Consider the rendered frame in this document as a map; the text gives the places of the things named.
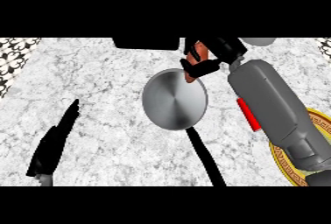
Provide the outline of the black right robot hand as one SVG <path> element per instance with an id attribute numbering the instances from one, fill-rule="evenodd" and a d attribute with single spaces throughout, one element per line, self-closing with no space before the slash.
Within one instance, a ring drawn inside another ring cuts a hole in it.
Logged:
<path id="1" fill-rule="evenodd" d="M 202 60 L 202 55 L 194 48 L 197 42 L 203 44 L 217 59 Z M 183 70 L 191 78 L 199 78 L 205 74 L 215 72 L 220 69 L 221 63 L 230 65 L 246 53 L 246 48 L 240 40 L 231 37 L 186 38 L 183 53 L 190 54 L 196 60 L 196 64 L 191 64 L 186 59 L 180 59 Z"/>

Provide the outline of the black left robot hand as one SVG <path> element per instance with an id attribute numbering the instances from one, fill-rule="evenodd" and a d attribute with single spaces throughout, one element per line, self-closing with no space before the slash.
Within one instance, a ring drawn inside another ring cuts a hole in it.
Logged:
<path id="1" fill-rule="evenodd" d="M 24 173 L 27 177 L 33 177 L 38 174 L 53 174 L 76 118 L 78 100 L 73 100 L 57 125 L 48 129 L 39 140 Z"/>

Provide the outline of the yellow patterned plate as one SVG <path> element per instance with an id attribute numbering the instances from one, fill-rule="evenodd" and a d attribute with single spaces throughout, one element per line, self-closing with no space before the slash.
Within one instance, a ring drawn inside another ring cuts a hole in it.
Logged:
<path id="1" fill-rule="evenodd" d="M 313 108 L 307 108 L 307 113 L 316 129 L 331 144 L 331 117 Z M 305 176 L 314 174 L 314 172 L 296 170 L 283 150 L 271 143 L 268 143 L 268 148 L 273 155 L 273 161 L 289 183 L 293 186 L 307 186 Z"/>

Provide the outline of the grey round object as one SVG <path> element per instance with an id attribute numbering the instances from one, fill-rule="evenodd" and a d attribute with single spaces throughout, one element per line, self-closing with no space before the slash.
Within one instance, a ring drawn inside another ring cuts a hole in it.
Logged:
<path id="1" fill-rule="evenodd" d="M 274 42 L 274 38 L 242 38 L 242 41 L 251 46 L 268 46 Z"/>

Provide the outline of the black appliance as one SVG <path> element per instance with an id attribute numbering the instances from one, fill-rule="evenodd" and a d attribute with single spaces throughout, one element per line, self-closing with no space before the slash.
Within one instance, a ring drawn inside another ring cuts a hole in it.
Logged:
<path id="1" fill-rule="evenodd" d="M 123 49 L 172 50 L 178 49 L 178 38 L 113 38 L 115 47 Z"/>

